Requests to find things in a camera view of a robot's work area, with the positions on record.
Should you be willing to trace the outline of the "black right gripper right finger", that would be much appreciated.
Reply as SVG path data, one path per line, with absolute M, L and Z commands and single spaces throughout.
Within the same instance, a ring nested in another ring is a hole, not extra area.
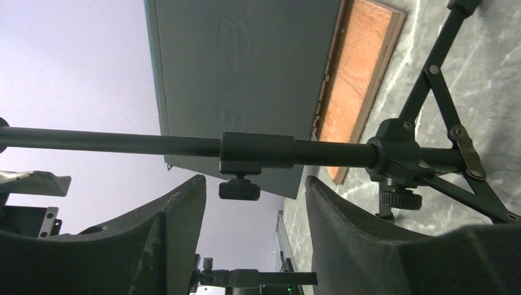
M 305 181 L 315 294 L 519 294 L 520 226 L 413 232 Z

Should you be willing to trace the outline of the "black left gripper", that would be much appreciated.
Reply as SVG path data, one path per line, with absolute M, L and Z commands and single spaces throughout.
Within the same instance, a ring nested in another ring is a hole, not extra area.
M 60 233 L 62 220 L 56 206 L 10 203 L 13 195 L 66 197 L 70 176 L 48 171 L 1 172 L 1 232 L 32 238 L 46 238 Z

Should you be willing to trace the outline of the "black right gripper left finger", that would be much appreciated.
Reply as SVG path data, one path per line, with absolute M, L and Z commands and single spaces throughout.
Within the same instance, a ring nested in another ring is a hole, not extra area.
M 188 294 L 206 205 L 196 175 L 80 234 L 1 234 L 2 294 Z

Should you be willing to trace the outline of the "black tripod mic stand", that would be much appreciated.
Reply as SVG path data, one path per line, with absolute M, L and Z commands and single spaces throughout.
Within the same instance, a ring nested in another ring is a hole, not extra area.
M 299 141 L 291 136 L 225 132 L 221 139 L 11 127 L 1 121 L 1 149 L 8 147 L 127 154 L 215 157 L 219 170 L 232 179 L 219 186 L 229 200 L 257 200 L 260 188 L 249 180 L 265 168 L 295 165 L 365 168 L 372 181 L 382 184 L 379 217 L 388 219 L 392 208 L 418 210 L 421 197 L 413 190 L 431 187 L 485 215 L 495 224 L 517 224 L 487 183 L 481 159 L 463 127 L 443 77 L 441 65 L 463 22 L 478 1 L 449 1 L 450 13 L 397 118 L 384 120 L 365 144 Z M 450 149 L 421 147 L 415 139 L 415 120 L 433 93 Z

